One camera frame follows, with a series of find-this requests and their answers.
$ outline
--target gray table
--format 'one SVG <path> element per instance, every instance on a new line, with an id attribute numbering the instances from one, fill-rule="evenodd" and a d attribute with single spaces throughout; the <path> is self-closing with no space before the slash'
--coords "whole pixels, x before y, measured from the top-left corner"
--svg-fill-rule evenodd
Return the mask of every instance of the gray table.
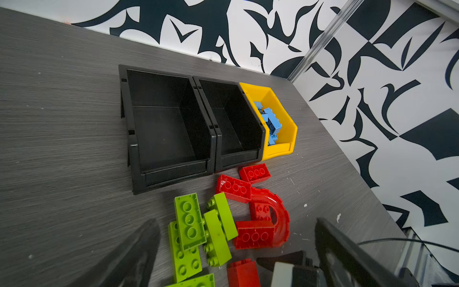
<path id="1" fill-rule="evenodd" d="M 356 242 L 403 236 L 286 79 L 5 9 L 0 27 L 0 286 L 64 286 L 148 218 L 157 218 L 162 231 L 150 286 L 172 283 L 173 198 L 197 192 L 204 206 L 218 174 L 132 195 L 119 116 L 121 63 L 271 87 L 297 124 L 294 153 L 266 161 L 272 177 L 258 184 L 283 199 L 291 236 L 283 247 L 264 250 L 236 251 L 230 242 L 234 261 L 304 249 L 318 264 L 319 216 Z M 236 169 L 224 173 L 237 176 Z M 249 220 L 248 205 L 230 207 L 235 220 Z M 365 248 L 393 270 L 401 246 Z M 202 249 L 201 257 L 217 286 L 227 286 L 225 268 L 207 267 Z M 269 286 L 270 272 L 258 272 Z"/>

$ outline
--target plastic bin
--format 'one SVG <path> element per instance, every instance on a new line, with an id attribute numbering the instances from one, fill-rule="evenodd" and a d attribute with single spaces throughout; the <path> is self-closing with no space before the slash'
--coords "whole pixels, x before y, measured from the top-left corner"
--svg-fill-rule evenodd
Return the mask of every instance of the plastic bin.
<path id="1" fill-rule="evenodd" d="M 215 171 L 260 161 L 266 130 L 239 84 L 193 79 L 217 134 Z"/>
<path id="2" fill-rule="evenodd" d="M 212 174 L 217 136 L 191 76 L 119 65 L 133 193 Z"/>
<path id="3" fill-rule="evenodd" d="M 270 158 L 291 154 L 295 148 L 295 141 L 297 140 L 298 127 L 285 111 L 284 107 L 277 99 L 276 94 L 271 88 L 255 86 L 252 84 L 240 83 L 242 90 L 245 92 L 247 99 L 252 105 L 258 118 L 262 121 L 266 129 L 266 139 L 264 141 L 263 160 Z M 277 134 L 277 141 L 275 145 L 268 146 L 269 127 L 263 120 L 262 115 L 255 106 L 255 101 L 261 102 L 263 109 L 270 107 L 282 124 L 282 128 Z"/>

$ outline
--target lime green lego brick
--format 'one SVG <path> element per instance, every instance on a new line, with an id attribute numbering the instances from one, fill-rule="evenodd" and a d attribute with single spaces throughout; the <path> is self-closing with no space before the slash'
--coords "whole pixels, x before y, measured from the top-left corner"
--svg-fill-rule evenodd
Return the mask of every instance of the lime green lego brick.
<path id="1" fill-rule="evenodd" d="M 215 280 L 211 273 L 166 287 L 215 287 Z"/>
<path id="2" fill-rule="evenodd" d="M 180 249 L 179 226 L 173 221 L 168 226 L 174 282 L 181 282 L 202 271 L 198 247 L 182 251 Z"/>
<path id="3" fill-rule="evenodd" d="M 179 225 L 180 249 L 182 251 L 207 242 L 204 222 L 196 193 L 174 199 L 175 216 Z"/>
<path id="4" fill-rule="evenodd" d="M 231 214 L 230 206 L 224 192 L 214 195 L 207 202 L 207 208 L 209 210 L 215 209 L 218 212 L 218 217 L 222 222 L 223 232 L 226 235 L 227 241 L 237 237 L 236 224 L 234 223 L 233 215 Z"/>
<path id="5" fill-rule="evenodd" d="M 211 267 L 222 266 L 231 259 L 230 248 L 217 214 L 216 210 L 204 213 L 207 235 L 204 251 L 207 253 L 207 263 Z"/>

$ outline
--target red curved lego piece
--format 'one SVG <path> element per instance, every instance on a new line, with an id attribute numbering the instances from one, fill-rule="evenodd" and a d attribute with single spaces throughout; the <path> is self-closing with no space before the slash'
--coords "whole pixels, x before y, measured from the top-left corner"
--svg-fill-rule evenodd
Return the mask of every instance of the red curved lego piece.
<path id="1" fill-rule="evenodd" d="M 264 163 L 243 167 L 239 171 L 239 175 L 242 180 L 250 183 L 262 182 L 271 177 L 271 174 Z"/>
<path id="2" fill-rule="evenodd" d="M 277 221 L 274 224 L 272 247 L 281 247 L 290 236 L 290 215 L 281 198 L 267 189 L 252 188 L 252 203 L 259 203 L 273 208 Z"/>

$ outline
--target patterned wallpaper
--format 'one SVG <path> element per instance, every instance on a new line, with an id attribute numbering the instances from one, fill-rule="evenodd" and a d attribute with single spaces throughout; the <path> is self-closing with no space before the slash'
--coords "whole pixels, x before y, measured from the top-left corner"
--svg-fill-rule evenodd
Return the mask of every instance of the patterned wallpaper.
<path id="1" fill-rule="evenodd" d="M 5 8 L 284 78 L 345 3 L 0 0 Z"/>
<path id="2" fill-rule="evenodd" d="M 295 83 L 397 224 L 459 248 L 459 29 L 365 0 Z M 459 254 L 428 246 L 459 274 Z"/>

